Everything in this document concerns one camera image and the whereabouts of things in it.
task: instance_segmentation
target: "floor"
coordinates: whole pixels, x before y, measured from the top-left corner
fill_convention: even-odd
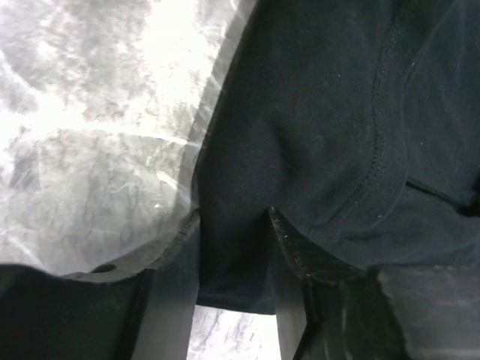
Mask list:
[[[0,0],[0,262],[88,272],[172,238],[256,0]],[[197,307],[188,358],[279,359],[273,316]]]

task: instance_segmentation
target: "black fabric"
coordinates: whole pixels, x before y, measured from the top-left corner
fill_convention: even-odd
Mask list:
[[[365,268],[468,263],[480,218],[480,3],[266,0],[197,167],[199,303],[274,311],[264,214]]]

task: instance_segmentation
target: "stitched seam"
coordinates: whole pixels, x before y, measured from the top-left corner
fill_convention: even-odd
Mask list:
[[[401,8],[398,10],[397,14],[394,16],[392,21],[389,23],[385,35],[383,37],[382,44],[380,46],[379,58],[377,61],[377,66],[375,69],[375,76],[373,78],[372,84],[372,120],[374,127],[374,153],[372,164],[368,170],[368,174],[365,176],[360,185],[355,189],[353,195],[343,204],[339,211],[334,214],[329,221],[327,221],[322,227],[328,229],[338,228],[343,221],[348,217],[348,213],[352,210],[358,208],[362,203],[366,202],[371,197],[371,192],[369,191],[372,188],[375,188],[380,179],[385,173],[386,165],[388,161],[384,163],[383,159],[383,149],[387,139],[383,136],[383,108],[380,107],[380,110],[376,109],[375,103],[377,98],[382,94],[383,87],[383,74],[385,69],[390,65],[392,59],[389,56],[395,50],[397,45],[398,35],[401,31],[401,21],[404,20],[411,14],[411,7],[407,6],[409,3],[405,1]]]

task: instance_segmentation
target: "gray surface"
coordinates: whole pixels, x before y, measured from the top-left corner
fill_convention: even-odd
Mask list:
[[[1,263],[63,275],[171,239],[255,1],[0,0]],[[278,359],[262,319],[199,308],[190,358]]]
[[[479,264],[387,266],[379,279],[412,359],[480,359]]]

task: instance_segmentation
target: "black cloth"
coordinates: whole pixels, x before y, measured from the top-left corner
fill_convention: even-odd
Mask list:
[[[478,259],[480,2],[266,0],[251,21],[197,165],[199,303],[274,311],[270,206],[360,268]]]

